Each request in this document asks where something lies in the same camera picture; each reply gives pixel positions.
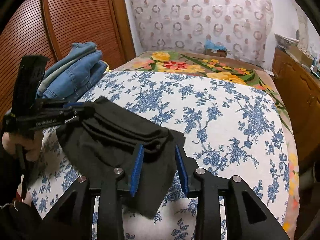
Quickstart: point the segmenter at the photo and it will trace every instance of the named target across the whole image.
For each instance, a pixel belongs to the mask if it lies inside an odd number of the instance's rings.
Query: wooden wardrobe
[[[49,68],[73,42],[86,41],[111,69],[135,57],[124,0],[25,0],[0,35],[0,120],[11,108],[23,55],[47,56]]]

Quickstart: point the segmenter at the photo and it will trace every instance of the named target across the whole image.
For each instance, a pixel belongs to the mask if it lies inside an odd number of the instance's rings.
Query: patterned wallpaper
[[[131,0],[144,51],[204,52],[207,39],[236,59],[261,63],[273,23],[271,0]]]

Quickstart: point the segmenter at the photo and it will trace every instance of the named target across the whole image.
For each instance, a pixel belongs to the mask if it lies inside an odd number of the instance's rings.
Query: wooden dresser
[[[97,44],[111,69],[135,57],[124,0],[25,0],[0,33],[0,121],[23,55],[49,57],[49,68],[73,42],[86,41]]]
[[[272,71],[291,120],[303,171],[320,159],[320,81],[278,48]]]

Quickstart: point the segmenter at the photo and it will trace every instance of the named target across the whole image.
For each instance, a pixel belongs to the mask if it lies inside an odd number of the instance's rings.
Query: blue gripper pad
[[[183,159],[181,157],[181,153],[180,153],[178,145],[176,145],[175,157],[176,157],[176,163],[177,163],[177,168],[178,168],[181,189],[182,189],[182,192],[184,193],[184,195],[187,196],[187,194],[189,193],[188,175],[187,175],[186,169],[184,167]]]
[[[140,144],[138,155],[136,158],[136,161],[134,163],[134,168],[132,170],[131,174],[131,182],[130,182],[130,195],[134,197],[138,190],[139,186],[139,180],[140,180],[140,174],[142,169],[142,163],[143,163],[143,155],[144,155],[144,147],[142,144]]]

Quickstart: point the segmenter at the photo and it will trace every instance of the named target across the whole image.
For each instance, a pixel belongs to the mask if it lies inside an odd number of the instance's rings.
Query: metal bolt
[[[204,173],[205,173],[205,169],[203,169],[203,168],[198,168],[198,169],[196,169],[196,173],[198,173],[198,174],[204,174]]]
[[[240,182],[242,180],[241,177],[238,175],[233,176],[232,179],[234,182]]]
[[[113,172],[114,172],[115,174],[121,174],[122,171],[123,171],[123,169],[121,169],[121,168],[115,168],[115,169],[113,170]]]
[[[85,176],[79,176],[77,180],[79,183],[83,183],[87,180],[87,178]]]

